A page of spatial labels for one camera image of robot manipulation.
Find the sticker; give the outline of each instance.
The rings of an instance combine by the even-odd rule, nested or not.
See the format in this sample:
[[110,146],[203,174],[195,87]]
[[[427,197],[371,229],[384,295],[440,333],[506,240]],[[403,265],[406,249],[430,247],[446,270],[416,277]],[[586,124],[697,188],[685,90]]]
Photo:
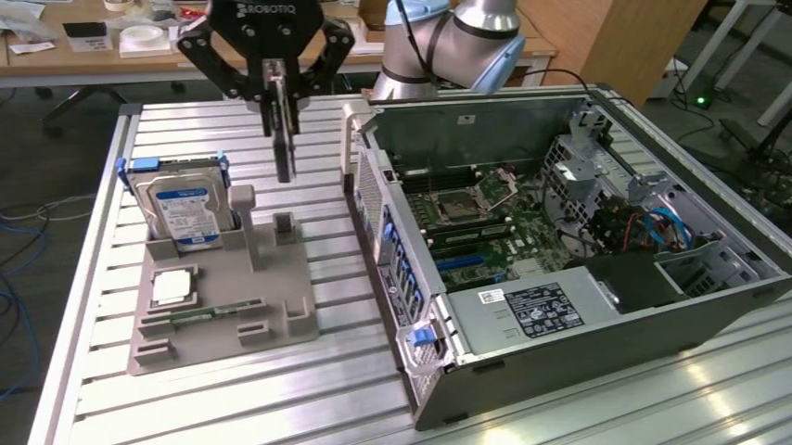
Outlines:
[[13,51],[13,54],[37,53],[44,49],[54,48],[54,45],[49,42],[41,44],[9,44],[8,48]]
[[503,232],[506,232],[506,229],[508,228],[508,226],[502,225],[499,227],[490,227],[487,229],[483,229],[480,231],[480,236],[487,236],[487,235],[494,235],[494,234],[502,234]]
[[491,289],[479,292],[480,304],[490,304],[503,300],[503,289]]
[[475,239],[478,237],[479,237],[479,234],[468,234],[468,235],[450,236],[448,238],[446,238],[446,242],[447,243],[452,243],[455,241],[463,241],[466,239]]
[[209,193],[205,188],[157,193],[161,216],[171,237],[180,244],[201,244],[217,238],[220,229],[213,212],[207,210]]
[[522,331],[530,338],[583,325],[558,283],[506,294],[506,301]]

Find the black wire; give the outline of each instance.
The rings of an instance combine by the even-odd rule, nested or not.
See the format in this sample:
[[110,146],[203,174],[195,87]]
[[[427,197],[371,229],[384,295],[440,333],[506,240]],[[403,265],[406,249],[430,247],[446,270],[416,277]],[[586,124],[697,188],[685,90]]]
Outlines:
[[677,55],[673,55],[673,72],[677,75],[677,84],[673,87],[673,94],[677,95],[679,92],[677,88],[682,88],[682,103],[683,103],[683,110],[687,110],[687,92],[683,88],[682,76],[679,75],[679,67],[677,66]]
[[578,83],[581,84],[582,89],[585,90],[586,93],[589,93],[589,85],[585,84],[585,80],[582,79],[581,75],[574,71],[565,70],[563,68],[544,68],[543,70],[527,71],[522,74],[515,75],[514,77],[510,77],[508,81],[512,81],[515,79],[522,79],[523,77],[527,77],[531,74],[538,74],[539,72],[563,72],[563,73],[569,74],[571,77],[574,77],[578,80]]
[[[706,120],[706,125],[705,126],[697,128],[694,130],[690,130],[689,132],[686,132],[686,133],[681,134],[679,136],[677,136],[677,138],[674,139],[674,141],[678,144],[685,137],[689,137],[689,136],[691,136],[695,133],[701,133],[701,132],[705,132],[705,131],[715,128],[715,121],[713,121],[711,118],[709,116],[706,116],[703,113],[699,113],[699,112],[694,111],[693,109],[690,109],[687,107],[687,91],[683,88],[682,76],[679,75],[679,68],[677,67],[677,55],[675,54],[674,54],[674,57],[673,57],[673,70],[674,70],[674,74],[677,75],[677,84],[673,87],[673,94],[674,94],[675,98],[670,99],[670,101],[669,101],[670,102],[670,105],[674,108],[679,109],[681,111],[685,111],[685,112],[687,112],[690,114],[694,114],[695,116],[698,116],[699,118],[703,118]],[[681,93],[677,91],[677,88],[679,88],[679,87],[682,89],[682,92]]]
[[[10,283],[8,282],[8,279],[4,275],[0,274],[0,281],[2,282],[2,284],[5,285],[8,292],[12,296],[14,296],[16,298],[18,298],[18,295],[16,294],[16,292],[13,291],[13,287],[10,286]],[[5,335],[2,336],[2,338],[0,338],[0,348],[2,348],[2,345],[6,344],[8,340],[10,339],[10,336],[13,335],[13,332],[16,331],[16,328],[20,324],[20,307],[18,304],[12,303],[13,306],[13,322],[10,322],[10,329],[9,331],[5,333]]]
[[[578,238],[582,239],[582,226],[578,229]],[[585,248],[585,243],[581,243],[581,246],[582,246],[582,257],[585,258],[585,257],[587,257],[587,251],[586,251],[586,248]]]
[[41,227],[38,228],[38,233],[36,233],[36,235],[16,250],[16,252],[13,252],[10,254],[10,256],[2,260],[2,262],[0,262],[0,267],[5,266],[9,262],[13,261],[13,259],[16,257],[18,257],[22,254],[22,252],[26,250],[26,248],[29,248],[33,245],[33,243],[38,240],[38,238],[44,235],[44,232],[46,231],[46,226],[49,225],[49,209],[46,208],[46,206],[44,206],[41,204],[34,204],[34,203],[14,204],[13,206],[6,206],[2,209],[0,209],[0,213],[5,215],[9,210],[18,209],[18,208],[29,208],[29,207],[33,207],[36,209],[36,211],[38,211],[38,209],[42,209],[44,222],[41,224]]
[[10,89],[10,94],[8,95],[8,97],[2,100],[0,100],[0,107],[2,107],[8,102],[10,102],[10,99],[16,96],[16,88]]
[[415,35],[412,33],[412,25],[410,24],[410,19],[407,18],[407,9],[404,8],[404,3],[402,0],[395,0],[395,7],[398,8],[398,13],[400,15],[400,21],[404,25],[404,29],[407,30],[407,42],[410,42],[410,46],[412,47],[415,57],[418,57],[418,64],[420,65],[420,70],[423,71],[423,74],[426,75],[426,77],[430,78],[431,84],[439,88],[439,84],[436,82],[436,77],[434,76],[434,73],[431,72],[430,66],[426,63],[423,56],[420,56],[420,50],[418,49],[418,42],[415,41]]
[[561,230],[561,229],[558,229],[558,228],[555,229],[555,231],[558,232],[558,237],[561,237],[561,236],[566,236],[567,238],[577,239],[577,240],[578,240],[578,241],[581,241],[581,242],[582,242],[585,245],[589,245],[589,246],[591,246],[591,248],[598,248],[598,245],[597,245],[597,243],[594,243],[594,242],[589,241],[587,239],[583,239],[583,238],[581,238],[581,237],[579,237],[579,236],[577,236],[577,235],[571,235],[569,232],[565,232],[563,230]]

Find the power supply label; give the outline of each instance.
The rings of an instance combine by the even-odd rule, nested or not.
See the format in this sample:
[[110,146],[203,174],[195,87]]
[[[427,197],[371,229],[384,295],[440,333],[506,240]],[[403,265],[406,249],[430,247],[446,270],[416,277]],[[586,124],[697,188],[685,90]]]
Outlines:
[[558,283],[506,294],[506,301],[522,331],[530,338],[583,325]]

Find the aluminum extrusion table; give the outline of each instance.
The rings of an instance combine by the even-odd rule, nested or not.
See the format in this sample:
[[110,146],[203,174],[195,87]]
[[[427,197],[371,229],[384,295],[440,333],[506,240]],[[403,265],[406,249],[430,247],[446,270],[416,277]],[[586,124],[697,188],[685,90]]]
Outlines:
[[[752,312],[674,357],[454,426],[412,430],[339,184],[340,106],[355,98],[315,98],[301,112],[291,184],[273,177],[259,117],[240,103],[125,108],[29,443],[789,443],[792,299]],[[622,108],[655,132],[633,108]],[[256,188],[253,218],[291,209],[303,222],[321,336],[132,377],[125,368],[145,226],[113,161],[217,149],[227,152],[233,183]]]

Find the cable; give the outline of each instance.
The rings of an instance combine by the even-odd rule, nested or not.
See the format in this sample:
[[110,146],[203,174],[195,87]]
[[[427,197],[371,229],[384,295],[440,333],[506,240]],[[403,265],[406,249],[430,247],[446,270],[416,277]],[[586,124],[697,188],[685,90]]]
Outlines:
[[45,206],[42,206],[41,204],[16,204],[13,206],[6,206],[2,209],[0,209],[0,214],[5,213],[9,209],[17,209],[20,207],[34,207],[36,209],[42,208],[44,209],[44,223],[41,224],[41,227],[38,229],[38,233],[36,234],[36,236],[33,236],[26,243],[16,250],[16,252],[13,252],[10,254],[10,256],[8,256],[8,258],[5,258],[1,262],[0,262],[0,268],[2,266],[5,266],[9,262],[13,261],[13,259],[21,255],[21,253],[26,250],[26,248],[29,248],[33,243],[38,240],[38,238],[44,235],[44,233],[46,232],[46,226],[49,225],[49,210],[46,209]]
[[[0,281],[5,285],[8,292],[10,294],[16,295],[16,292],[13,292],[13,287],[10,286],[10,283],[8,282],[8,279],[5,278],[5,276],[0,275]],[[8,299],[6,299],[6,303],[8,303],[9,307],[13,308],[13,322],[10,323],[10,329],[8,330],[8,332],[5,333],[2,338],[0,338],[0,348],[2,348],[2,345],[5,345],[5,343],[8,342],[8,339],[13,335],[13,332],[16,331],[16,327],[20,324],[20,308]]]
[[26,261],[24,261],[22,264],[20,264],[18,266],[16,266],[9,271],[0,272],[0,274],[2,276],[9,277],[9,276],[13,276],[14,274],[17,274],[26,266],[29,266],[33,263],[33,261],[38,259],[38,257],[41,256],[41,254],[46,250],[46,234],[44,232],[38,231],[38,230],[20,229],[17,227],[10,227],[10,226],[4,225],[4,224],[0,224],[0,230],[14,232],[17,234],[34,235],[34,237],[32,239],[41,239],[41,244],[38,246],[38,250],[36,251],[36,253],[33,254],[33,256],[29,259],[26,259]]
[[431,84],[439,88],[439,84],[436,82],[436,77],[431,72],[430,66],[420,56],[420,50],[418,49],[418,42],[415,41],[415,35],[412,34],[412,25],[410,24],[410,19],[407,18],[407,9],[404,8],[404,3],[402,0],[395,0],[395,7],[398,8],[398,14],[400,15],[400,22],[404,25],[404,30],[407,31],[407,42],[410,42],[410,46],[412,47],[412,51],[415,53],[415,57],[418,57],[418,64],[420,65],[420,70],[426,77],[430,78]]
[[626,252],[627,251],[627,243],[630,242],[630,231],[631,231],[631,222],[634,221],[634,218],[639,216],[637,213],[633,213],[630,215],[630,220],[627,221],[627,228],[623,231],[623,244],[621,246],[621,251]]
[[591,246],[591,248],[598,248],[598,244],[597,244],[595,242],[593,242],[593,241],[589,241],[587,239],[583,239],[583,238],[581,238],[581,237],[579,237],[579,236],[577,236],[577,235],[571,235],[569,232],[565,232],[563,230],[561,230],[561,229],[558,229],[558,228],[555,229],[555,231],[558,232],[558,237],[561,237],[561,236],[566,236],[567,238],[577,239],[577,240],[578,240],[578,241],[581,241],[581,242],[582,242],[585,245],[587,245],[587,246]]
[[[74,197],[66,197],[65,199],[61,199],[60,201],[48,202],[44,205],[41,205],[34,212],[28,213],[26,215],[8,216],[2,212],[0,212],[0,220],[20,221],[20,220],[26,220],[26,219],[34,218],[34,217],[38,217],[38,219],[42,220],[44,219],[44,217],[42,217],[44,210],[50,210],[54,207],[60,206],[61,204],[68,204],[68,203],[76,202],[81,199],[96,199],[96,193],[90,193],[88,195],[78,195]],[[58,217],[58,218],[49,217],[49,221],[53,222],[53,221],[77,220],[80,218],[90,216],[90,213],[92,213],[90,211],[86,211],[84,213],[80,213],[80,214],[72,215],[72,216],[64,216],[64,217]]]
[[10,99],[16,96],[16,88],[10,89],[10,94],[8,95],[8,97],[5,99],[0,99],[0,107],[2,107],[8,102],[10,102]]
[[677,228],[679,229],[679,233],[682,234],[683,249],[689,250],[690,249],[690,237],[687,236],[687,233],[683,230],[683,222],[679,219],[679,217],[669,209],[663,209],[662,207],[651,209],[649,211],[649,213],[646,213],[643,215],[643,225],[647,227],[649,236],[661,245],[665,244],[665,240],[662,239],[662,237],[659,235],[657,235],[657,233],[654,232],[654,229],[650,228],[651,227],[651,221],[650,221],[650,217],[649,217],[650,214],[666,217],[677,225]]
[[0,291],[0,297],[6,299],[8,302],[14,304],[16,307],[18,308],[20,314],[22,315],[22,322],[25,324],[25,330],[26,330],[26,335],[29,337],[29,344],[30,344],[30,350],[32,350],[32,355],[33,355],[33,360],[29,364],[25,375],[22,376],[22,378],[20,379],[17,384],[13,385],[13,387],[10,387],[6,391],[2,392],[2,394],[0,394],[0,401],[2,401],[5,399],[5,397],[8,397],[8,395],[16,390],[16,388],[25,385],[26,381],[30,379],[30,377],[38,371],[38,366],[41,363],[41,356],[40,356],[40,351],[38,351],[38,341],[36,341],[36,332],[33,331],[33,324],[29,321],[29,313],[26,311],[25,304],[9,292]]
[[[673,94],[675,97],[670,99],[670,101],[669,101],[670,105],[674,108],[679,109],[681,111],[694,114],[695,116],[698,116],[699,118],[703,118],[706,120],[706,125],[703,127],[690,130],[689,132],[677,136],[677,138],[674,139],[674,142],[678,144],[683,138],[691,136],[695,133],[701,133],[701,132],[705,132],[705,131],[715,128],[715,121],[713,121],[711,118],[709,116],[706,116],[703,113],[699,113],[687,107],[687,92],[686,92],[686,89],[683,88],[682,76],[679,75],[679,67],[677,66],[677,56],[675,55],[673,57],[673,70],[674,70],[674,74],[677,75],[677,84],[673,87]],[[682,88],[681,93],[677,91],[677,87]]]
[[512,81],[515,79],[522,79],[523,77],[527,77],[531,74],[538,74],[539,72],[563,72],[563,73],[569,74],[571,77],[574,77],[578,80],[578,83],[581,84],[582,89],[585,90],[585,92],[586,93],[590,93],[590,91],[589,91],[589,85],[585,83],[585,80],[582,79],[581,75],[577,72],[574,72],[574,71],[565,70],[563,68],[544,68],[543,70],[527,71],[527,72],[524,72],[522,74],[515,75],[514,77],[510,77],[508,78],[508,81]]

